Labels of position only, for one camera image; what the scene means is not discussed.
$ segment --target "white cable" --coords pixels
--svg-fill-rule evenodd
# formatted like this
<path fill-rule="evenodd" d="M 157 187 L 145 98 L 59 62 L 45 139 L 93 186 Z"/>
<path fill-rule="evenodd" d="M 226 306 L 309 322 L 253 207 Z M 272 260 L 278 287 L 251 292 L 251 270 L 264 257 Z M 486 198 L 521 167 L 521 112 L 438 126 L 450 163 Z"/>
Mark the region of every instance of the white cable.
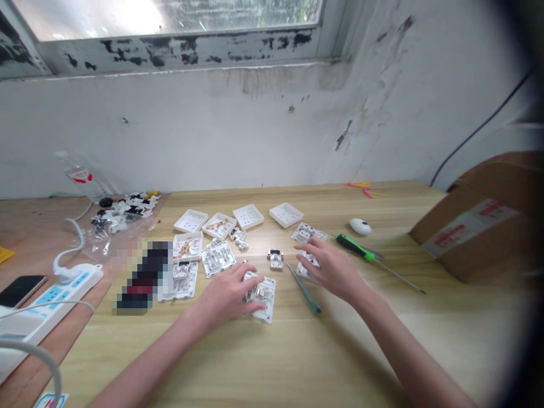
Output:
<path fill-rule="evenodd" d="M 76 221 L 80 219 L 81 217 L 83 217 L 85 214 L 87 214 L 89 210 L 91 209 L 92 205 L 93 205 L 93 202 L 91 201 L 89 205 L 87 206 L 87 208 L 85 209 L 85 211 L 82 212 L 81 215 L 78 216 L 77 218 L 74 218 L 74 219 L 66 218 L 66 221 L 71 222 L 74 225 L 75 229 L 78 230 L 79 246 L 77 248 L 72 248 L 64 252 L 61 252 L 59 255 L 56 256 L 55 260 L 53 261 L 53 272 L 55 273 L 55 275 L 59 276 L 59 281 L 61 283 L 70 283 L 72 280 L 75 279 L 76 275 L 74 274 L 73 276 L 70 276 L 67 268 L 58 266 L 58 261 L 61 259 L 63 255 L 66 255 L 67 253 L 70 253 L 70 252 L 79 251 L 83 249 L 83 247 L 85 246 L 85 235 Z"/>
<path fill-rule="evenodd" d="M 40 360 L 42 360 L 44 364 L 49 367 L 49 369 L 51 370 L 51 374 L 53 374 L 53 381 L 55 383 L 55 399 L 53 400 L 53 405 L 51 405 L 51 407 L 57 408 L 58 401 L 61 399 L 62 379 L 61 372 L 58 369 L 58 366 L 55 364 L 55 360 L 53 360 L 51 354 L 49 354 L 47 350 L 41 347 L 30 345 L 22 341 L 0 339 L 0 348 L 15 349 L 32 354 L 33 356 L 38 357 Z"/>
<path fill-rule="evenodd" d="M 36 305 L 29 306 L 29 307 L 25 307 L 23 309 L 17 309 L 17 310 L 14 310 L 13 312 L 10 312 L 8 314 L 3 314 L 2 316 L 0 316 L 0 318 L 13 316 L 13 315 L 16 315 L 17 313 L 21 313 L 21 312 L 24 312 L 24 311 L 27 311 L 27 310 L 30 310 L 30 309 L 35 309 L 35 308 L 42 307 L 42 306 L 49 306 L 49 305 L 52 305 L 52 304 L 60 304 L 60 303 L 80 303 L 80 304 L 83 304 L 83 305 L 87 306 L 91 310 L 91 312 L 93 314 L 96 312 L 96 310 L 94 309 L 92 304 L 90 304 L 89 302 L 83 301 L 83 300 L 59 300 L 59 301 L 55 301 L 55 302 L 46 302 L 46 303 L 36 304 Z"/>
<path fill-rule="evenodd" d="M 91 202 L 89 203 L 88 207 L 85 209 L 85 211 L 83 211 L 83 213 L 82 213 L 79 217 L 77 217 L 77 218 L 72 218 L 72 219 L 73 219 L 74 221 L 77 221 L 78 219 L 80 219 L 81 217 L 83 217 L 85 214 L 87 214 L 87 213 L 89 212 L 89 210 L 91 209 L 91 207 L 92 207 L 93 204 L 94 204 L 94 203 L 91 201 Z"/>

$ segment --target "window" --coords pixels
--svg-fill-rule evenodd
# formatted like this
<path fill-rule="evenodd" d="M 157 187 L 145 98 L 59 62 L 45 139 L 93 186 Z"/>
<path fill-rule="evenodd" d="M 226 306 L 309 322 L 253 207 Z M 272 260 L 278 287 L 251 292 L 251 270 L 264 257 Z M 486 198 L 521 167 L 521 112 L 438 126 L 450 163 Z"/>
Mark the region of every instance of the window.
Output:
<path fill-rule="evenodd" d="M 42 74 L 92 74 L 345 57 L 362 3 L 0 0 L 0 17 Z"/>

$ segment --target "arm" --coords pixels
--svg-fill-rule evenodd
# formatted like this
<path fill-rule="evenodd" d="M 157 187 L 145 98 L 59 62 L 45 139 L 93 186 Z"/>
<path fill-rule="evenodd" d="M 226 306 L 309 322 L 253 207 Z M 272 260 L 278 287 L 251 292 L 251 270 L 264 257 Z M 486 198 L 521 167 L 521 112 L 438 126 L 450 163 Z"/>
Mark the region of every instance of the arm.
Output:
<path fill-rule="evenodd" d="M 347 301 L 363 318 L 416 407 L 474 407 L 475 403 L 430 356 L 389 304 L 360 278 L 348 255 L 316 237 L 296 245 L 314 255 L 320 267 L 297 259 L 331 293 Z"/>
<path fill-rule="evenodd" d="M 200 338 L 235 316 L 264 308 L 262 303 L 240 302 L 245 293 L 264 280 L 254 277 L 243 281 L 247 271 L 257 270 L 242 263 L 215 277 L 195 305 L 121 371 L 87 408 L 145 406 L 166 375 Z"/>

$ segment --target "hand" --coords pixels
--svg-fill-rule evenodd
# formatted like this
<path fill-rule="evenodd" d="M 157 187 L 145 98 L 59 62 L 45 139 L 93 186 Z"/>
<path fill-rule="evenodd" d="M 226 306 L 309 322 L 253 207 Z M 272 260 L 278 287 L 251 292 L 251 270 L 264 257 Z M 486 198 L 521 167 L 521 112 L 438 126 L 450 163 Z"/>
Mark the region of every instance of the hand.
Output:
<path fill-rule="evenodd" d="M 361 290 L 368 288 L 348 255 L 325 244 L 318 237 L 310 237 L 306 244 L 295 245 L 295 249 L 304 250 L 315 256 L 320 267 L 313 266 L 300 254 L 296 258 L 320 285 L 346 302 L 352 303 L 360 296 Z"/>
<path fill-rule="evenodd" d="M 217 275 L 188 311 L 205 333 L 236 316 L 253 313 L 266 307 L 255 301 L 240 302 L 249 290 L 265 280 L 263 277 L 253 277 L 244 281 L 247 271 L 256 273 L 257 269 L 248 263 L 237 263 L 230 270 Z"/>

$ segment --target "black cable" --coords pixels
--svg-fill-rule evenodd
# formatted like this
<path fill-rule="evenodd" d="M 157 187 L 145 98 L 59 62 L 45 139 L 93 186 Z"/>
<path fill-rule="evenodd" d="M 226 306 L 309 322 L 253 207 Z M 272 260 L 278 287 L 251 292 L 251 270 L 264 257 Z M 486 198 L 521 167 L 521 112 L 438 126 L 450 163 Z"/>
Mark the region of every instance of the black cable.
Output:
<path fill-rule="evenodd" d="M 527 81 L 527 79 L 531 76 L 531 74 L 533 73 L 533 69 L 531 68 L 529 70 L 529 72 L 527 72 L 525 74 L 525 76 L 523 78 L 521 78 L 521 81 L 519 82 L 519 84 L 513 89 L 512 92 L 510 92 L 510 95 L 508 95 L 508 97 L 505 99 L 505 101 L 503 103 L 501 103 L 501 105 L 497 108 L 497 110 L 495 112 L 493 112 L 493 114 L 487 118 L 487 120 L 482 123 L 480 126 L 478 126 L 478 128 L 473 131 L 459 146 L 456 147 L 456 149 L 454 151 L 452 151 L 448 157 L 446 157 L 446 159 L 442 162 L 442 164 L 440 165 L 440 167 L 438 168 L 438 170 L 436 171 L 434 177 L 432 178 L 432 181 L 431 183 L 429 184 L 430 187 L 432 187 L 432 185 L 435 183 L 436 181 L 436 178 L 438 177 L 438 174 L 442 171 L 442 168 L 445 166 L 445 164 L 448 162 L 449 159 L 452 158 L 452 156 L 457 153 L 459 151 L 459 149 L 461 147 L 463 147 L 466 142 L 468 142 L 469 140 L 472 139 L 472 137 L 474 135 L 476 135 L 476 133 L 478 133 L 480 130 L 482 130 L 482 128 L 487 125 L 495 116 L 497 116 L 499 114 L 500 111 L 503 110 L 503 108 L 506 106 L 506 104 L 508 102 L 510 102 L 510 99 L 512 99 L 512 97 L 516 94 L 517 91 L 520 90 L 520 88 L 522 87 L 522 85 L 525 83 L 525 81 Z"/>

